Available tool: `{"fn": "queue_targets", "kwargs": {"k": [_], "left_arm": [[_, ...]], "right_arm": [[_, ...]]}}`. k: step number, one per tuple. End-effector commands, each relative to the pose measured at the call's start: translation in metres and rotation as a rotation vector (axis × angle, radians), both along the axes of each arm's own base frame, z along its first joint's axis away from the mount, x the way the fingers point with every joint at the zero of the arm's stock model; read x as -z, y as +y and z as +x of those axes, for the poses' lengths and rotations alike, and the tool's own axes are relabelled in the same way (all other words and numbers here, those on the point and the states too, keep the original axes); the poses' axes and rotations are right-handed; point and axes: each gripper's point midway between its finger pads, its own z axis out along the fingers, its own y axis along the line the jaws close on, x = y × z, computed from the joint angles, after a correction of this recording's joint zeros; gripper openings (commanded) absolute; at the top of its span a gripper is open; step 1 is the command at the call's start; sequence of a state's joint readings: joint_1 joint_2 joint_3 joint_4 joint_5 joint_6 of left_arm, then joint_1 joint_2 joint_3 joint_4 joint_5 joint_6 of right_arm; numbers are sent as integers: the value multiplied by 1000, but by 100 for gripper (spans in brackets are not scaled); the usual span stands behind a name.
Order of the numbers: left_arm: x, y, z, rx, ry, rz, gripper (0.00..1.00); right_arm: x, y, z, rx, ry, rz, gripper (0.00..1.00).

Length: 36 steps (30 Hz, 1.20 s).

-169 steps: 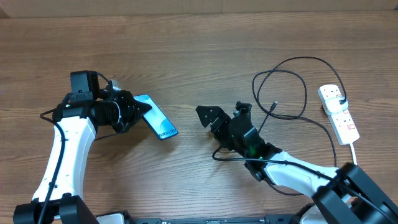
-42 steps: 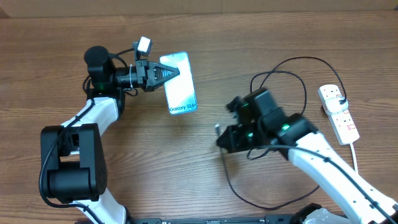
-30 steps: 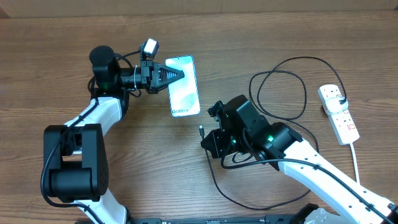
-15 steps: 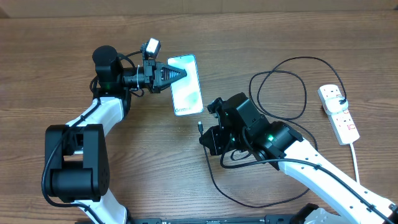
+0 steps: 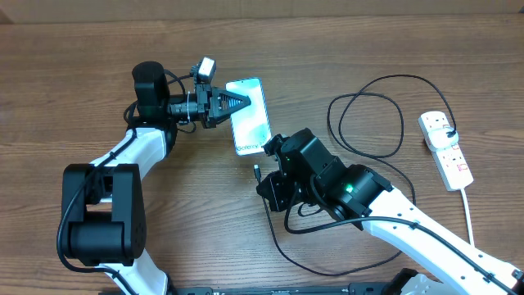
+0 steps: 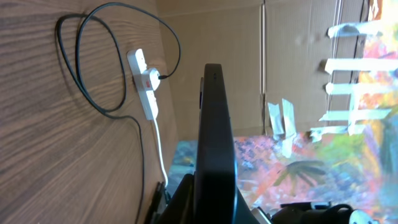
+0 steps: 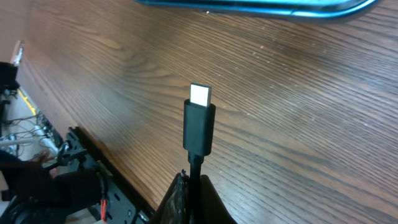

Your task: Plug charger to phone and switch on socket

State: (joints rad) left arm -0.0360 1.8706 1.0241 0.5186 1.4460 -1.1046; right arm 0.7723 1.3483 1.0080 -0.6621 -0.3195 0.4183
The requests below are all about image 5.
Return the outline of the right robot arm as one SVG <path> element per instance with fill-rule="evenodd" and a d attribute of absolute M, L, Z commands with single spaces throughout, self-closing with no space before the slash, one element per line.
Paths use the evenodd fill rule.
<path fill-rule="evenodd" d="M 277 134 L 264 152 L 278 170 L 259 178 L 271 211 L 306 203 L 333 221 L 314 231 L 353 224 L 398 248 L 457 294 L 521 294 L 523 272 L 475 248 L 419 210 L 398 188 L 360 164 L 345 166 L 310 129 Z"/>

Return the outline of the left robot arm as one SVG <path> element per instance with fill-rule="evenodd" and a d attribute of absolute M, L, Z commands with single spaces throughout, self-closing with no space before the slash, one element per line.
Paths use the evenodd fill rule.
<path fill-rule="evenodd" d="M 133 68 L 137 100 L 124 111 L 124 139 L 106 155 L 64 170 L 56 250 L 65 268 L 104 273 L 123 294 L 176 292 L 145 249 L 142 180 L 171 153 L 180 125 L 214 128 L 251 105 L 247 96 L 212 86 L 215 72 L 215 61 L 202 58 L 188 74 L 193 91 L 173 95 L 169 85 L 183 80 L 159 62 Z"/>

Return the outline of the Galaxy smartphone blue screen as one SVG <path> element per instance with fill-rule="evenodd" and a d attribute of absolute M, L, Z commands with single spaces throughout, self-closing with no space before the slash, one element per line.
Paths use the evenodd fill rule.
<path fill-rule="evenodd" d="M 272 134 L 261 80 L 250 78 L 230 81 L 225 84 L 225 88 L 251 100 L 250 106 L 231 115 L 236 154 L 246 156 L 263 152 Z"/>

